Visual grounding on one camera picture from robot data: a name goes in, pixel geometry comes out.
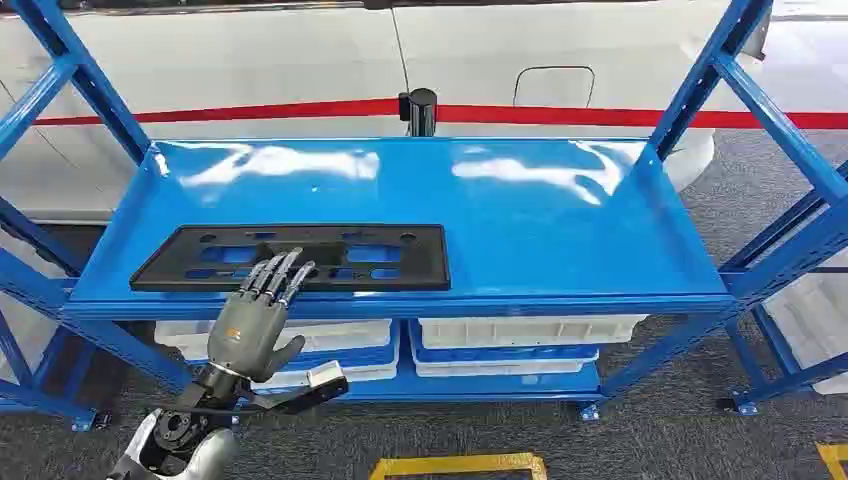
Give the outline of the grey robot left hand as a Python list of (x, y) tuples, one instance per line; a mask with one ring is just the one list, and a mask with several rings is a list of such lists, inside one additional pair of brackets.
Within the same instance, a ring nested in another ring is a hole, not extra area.
[(302, 351), (306, 343), (302, 335), (292, 337), (283, 347), (276, 346), (290, 304), (316, 268), (308, 261), (289, 275), (302, 252), (296, 247), (257, 263), (229, 295), (207, 341), (212, 366), (264, 383)]

